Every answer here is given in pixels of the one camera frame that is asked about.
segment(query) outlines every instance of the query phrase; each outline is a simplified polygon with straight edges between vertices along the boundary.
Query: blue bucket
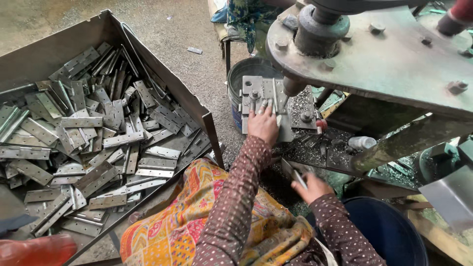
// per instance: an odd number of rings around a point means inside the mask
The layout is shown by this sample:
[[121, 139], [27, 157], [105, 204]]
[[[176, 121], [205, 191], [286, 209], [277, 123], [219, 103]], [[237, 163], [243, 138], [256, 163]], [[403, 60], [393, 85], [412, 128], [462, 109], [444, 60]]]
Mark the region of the blue bucket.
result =
[[281, 72], [271, 66], [271, 61], [259, 57], [243, 59], [230, 69], [227, 76], [227, 93], [230, 99], [233, 123], [240, 132], [242, 120], [238, 105], [241, 104], [240, 90], [243, 88], [243, 76], [262, 76], [270, 79], [282, 79], [284, 77]]
[[420, 234], [400, 211], [370, 197], [354, 197], [344, 204], [350, 220], [389, 266], [429, 265]]

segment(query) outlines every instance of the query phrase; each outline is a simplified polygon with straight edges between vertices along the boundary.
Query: polka dot sleeve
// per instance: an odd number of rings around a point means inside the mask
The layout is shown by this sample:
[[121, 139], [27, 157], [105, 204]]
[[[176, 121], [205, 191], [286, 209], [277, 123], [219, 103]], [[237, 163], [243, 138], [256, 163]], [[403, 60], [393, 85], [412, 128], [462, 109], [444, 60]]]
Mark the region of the polka dot sleeve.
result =
[[259, 175], [271, 161], [271, 147], [248, 136], [233, 162], [196, 244], [192, 265], [238, 265], [251, 227]]
[[326, 194], [311, 203], [317, 226], [329, 250], [342, 265], [386, 266], [368, 240], [348, 219], [348, 212], [335, 194]]

